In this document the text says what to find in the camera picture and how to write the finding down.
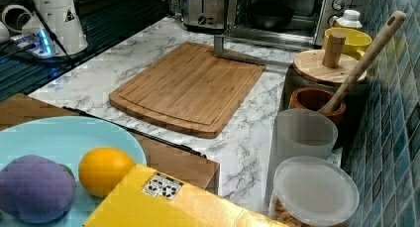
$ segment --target plate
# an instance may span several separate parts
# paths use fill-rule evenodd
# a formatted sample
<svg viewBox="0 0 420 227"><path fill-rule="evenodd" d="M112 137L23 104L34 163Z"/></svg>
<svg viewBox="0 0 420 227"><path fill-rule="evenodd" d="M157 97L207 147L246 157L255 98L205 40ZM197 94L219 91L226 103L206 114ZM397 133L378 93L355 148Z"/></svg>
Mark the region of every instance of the plate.
<svg viewBox="0 0 420 227"><path fill-rule="evenodd" d="M70 210L49 227L82 226L103 200L90 195L78 181L78 164L90 150L109 146L122 150L135 163L147 163L139 142L124 129L107 121L63 116L41 119L0 132L0 170L25 155L38 155L71 168L76 178L76 196ZM3 212L1 226L31 226Z"/></svg>

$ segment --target wooden bowl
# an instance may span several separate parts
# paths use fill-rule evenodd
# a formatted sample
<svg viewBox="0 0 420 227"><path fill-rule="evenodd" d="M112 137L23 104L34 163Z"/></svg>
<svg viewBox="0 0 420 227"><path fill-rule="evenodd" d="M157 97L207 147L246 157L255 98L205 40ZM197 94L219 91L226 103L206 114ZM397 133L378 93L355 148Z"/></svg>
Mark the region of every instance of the wooden bowl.
<svg viewBox="0 0 420 227"><path fill-rule="evenodd" d="M329 90L316 87L302 87L293 91L288 108L302 108L317 111L327 104L333 95L334 92ZM325 114L325 116L334 122L334 124L338 125L340 124L345 111L346 103L341 102L333 112Z"/></svg>

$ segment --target marble countertop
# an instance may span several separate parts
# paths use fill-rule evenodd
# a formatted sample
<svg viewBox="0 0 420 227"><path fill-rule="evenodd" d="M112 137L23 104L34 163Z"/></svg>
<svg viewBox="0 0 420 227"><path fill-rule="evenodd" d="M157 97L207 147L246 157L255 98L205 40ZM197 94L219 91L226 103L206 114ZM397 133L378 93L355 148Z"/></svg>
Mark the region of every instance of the marble countertop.
<svg viewBox="0 0 420 227"><path fill-rule="evenodd" d="M58 107L78 108L189 146L221 165L219 195L266 214L268 206L263 201L266 170L285 73L265 71L216 139L200 139L151 125L126 115L109 103L110 92L187 41L213 46L213 36L188 32L176 18L164 18L30 96ZM239 43L227 43L225 48L290 63L295 56L291 52Z"/></svg>

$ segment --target sticker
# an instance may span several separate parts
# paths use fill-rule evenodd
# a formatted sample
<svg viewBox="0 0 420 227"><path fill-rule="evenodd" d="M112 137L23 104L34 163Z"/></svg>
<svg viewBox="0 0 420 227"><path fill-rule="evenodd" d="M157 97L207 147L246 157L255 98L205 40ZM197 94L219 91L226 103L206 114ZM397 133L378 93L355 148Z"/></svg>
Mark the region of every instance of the sticker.
<svg viewBox="0 0 420 227"><path fill-rule="evenodd" d="M65 16L65 22L69 22L69 21L72 21L72 20L74 20L74 16L71 13L70 9L68 9L67 15Z"/></svg>
<svg viewBox="0 0 420 227"><path fill-rule="evenodd" d="M182 186L182 182L157 172L145 185L143 192L151 195L152 197L160 195L169 200L172 200L179 193Z"/></svg>

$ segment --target blue light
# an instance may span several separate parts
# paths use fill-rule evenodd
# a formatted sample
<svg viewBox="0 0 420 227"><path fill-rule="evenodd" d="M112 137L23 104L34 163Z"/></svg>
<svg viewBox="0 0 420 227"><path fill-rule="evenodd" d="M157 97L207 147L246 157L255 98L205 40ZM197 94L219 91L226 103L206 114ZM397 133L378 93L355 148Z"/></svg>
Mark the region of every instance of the blue light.
<svg viewBox="0 0 420 227"><path fill-rule="evenodd" d="M47 35L46 35L46 33L44 32L43 29L41 29L41 37L43 38L44 44L46 45L47 53L51 54L52 50L50 49L49 40L47 40Z"/></svg>

